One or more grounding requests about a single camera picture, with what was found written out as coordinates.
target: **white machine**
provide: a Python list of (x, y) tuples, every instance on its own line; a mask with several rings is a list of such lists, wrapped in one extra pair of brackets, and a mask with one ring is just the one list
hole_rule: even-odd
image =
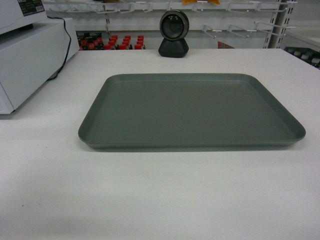
[(0, 34), (47, 18), (41, 0), (1, 0)]
[(62, 19), (47, 18), (33, 23), (32, 29), (0, 34), (0, 114), (16, 110), (60, 69), (67, 51), (69, 59), (79, 50), (73, 20), (64, 20), (69, 51)]

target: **display rack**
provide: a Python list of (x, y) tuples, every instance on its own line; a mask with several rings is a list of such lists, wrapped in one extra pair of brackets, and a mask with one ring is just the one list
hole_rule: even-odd
[[(204, 32), (210, 39), (232, 37), (248, 39), (258, 36), (260, 48), (278, 48), (288, 27), (288, 19), (296, 1), (220, 1), (220, 5), (198, 0), (181, 1), (96, 1), (44, 0), (49, 15), (75, 19), (77, 31), (141, 32), (159, 31), (164, 11), (179, 9), (188, 12), (190, 31)], [(280, 21), (286, 15), (286, 21)], [(237, 47), (243, 46), (233, 40)]]

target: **tray rim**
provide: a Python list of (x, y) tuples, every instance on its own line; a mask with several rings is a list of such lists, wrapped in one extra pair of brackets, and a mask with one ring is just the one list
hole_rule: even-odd
[[(273, 101), (275, 101), (276, 105), (278, 107), (281, 107), (282, 110), (284, 110), (285, 114), (287, 116), (290, 116), (291, 120), (295, 122), (295, 124), (298, 125), (299, 127), (299, 131), (300, 131), (300, 136), (297, 138), (293, 138), (292, 140), (288, 140), (288, 139), (281, 139), (281, 140), (277, 140), (277, 143), (274, 142), (268, 142), (268, 141), (259, 141), (259, 142), (251, 142), (251, 141), (246, 141), (246, 142), (235, 142), (235, 144), (226, 144), (225, 142), (220, 142), (220, 143), (213, 143), (213, 142), (191, 142), (190, 144), (192, 146), (186, 146), (188, 143), (184, 142), (184, 143), (177, 143), (177, 144), (173, 144), (173, 143), (147, 143), (147, 142), (139, 142), (139, 143), (123, 143), (123, 142), (92, 142), (92, 141), (88, 141), (86, 140), (84, 137), (82, 137), (82, 130), (84, 128), (85, 122), (86, 120), (88, 120), (88, 118), (90, 118), (90, 113), (91, 111), (93, 111), (95, 102), (98, 100), (100, 93), (105, 90), (104, 88), (106, 88), (107, 85), (112, 84), (114, 81), (117, 81), (117, 78), (123, 78), (126, 76), (174, 76), (174, 75), (186, 75), (186, 76), (210, 76), (210, 75), (221, 75), (221, 76), (241, 76), (241, 78), (247, 78), (249, 79), (246, 80), (247, 82), (254, 82), (256, 84), (258, 84), (258, 86), (260, 88), (262, 88), (265, 92), (265, 94), (269, 97), (272, 98)], [(132, 80), (123, 80), (121, 79), (120, 81), (122, 82), (130, 82)], [(141, 80), (139, 82), (146, 82), (148, 81), (147, 79)], [(203, 80), (203, 79), (185, 79), (185, 80), (173, 80), (175, 82), (204, 82), (204, 81), (208, 81), (210, 82), (211, 80)], [(230, 81), (230, 82), (243, 82), (243, 79), (230, 79), (230, 80), (226, 80), (226, 81)], [(295, 144), (296, 142), (302, 140), (303, 138), (305, 138), (306, 136), (306, 129), (304, 128), (304, 126), (287, 110), (287, 108), (278, 101), (278, 99), (254, 76), (251, 76), (249, 74), (244, 74), (244, 73), (219, 73), (219, 72), (215, 72), (215, 73), (121, 73), (121, 74), (115, 74), (112, 75), (110, 77), (108, 77), (106, 79), (106, 81), (103, 83), (100, 91), (98, 92), (96, 98), (94, 99), (93, 103), (91, 104), (86, 116), (84, 117), (79, 129), (78, 129), (78, 137), (80, 138), (80, 140), (84, 143), (86, 143), (89, 147), (94, 148), (94, 149), (172, 149), (172, 148), (233, 148), (233, 147), (283, 147), (283, 146), (290, 146)]]

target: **gray tray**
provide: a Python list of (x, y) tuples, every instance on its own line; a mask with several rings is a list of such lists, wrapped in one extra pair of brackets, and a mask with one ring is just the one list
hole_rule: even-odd
[(104, 149), (288, 146), (305, 134), (256, 78), (227, 73), (111, 76), (78, 131)]

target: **product on shelf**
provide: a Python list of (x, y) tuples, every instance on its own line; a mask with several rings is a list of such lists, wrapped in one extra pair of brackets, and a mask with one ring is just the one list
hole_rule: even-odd
[(284, 50), (294, 55), (295, 57), (301, 59), (302, 61), (312, 65), (313, 67), (319, 69), (320, 67), (320, 52), (317, 52), (311, 48), (307, 47), (292, 47), (287, 46)]

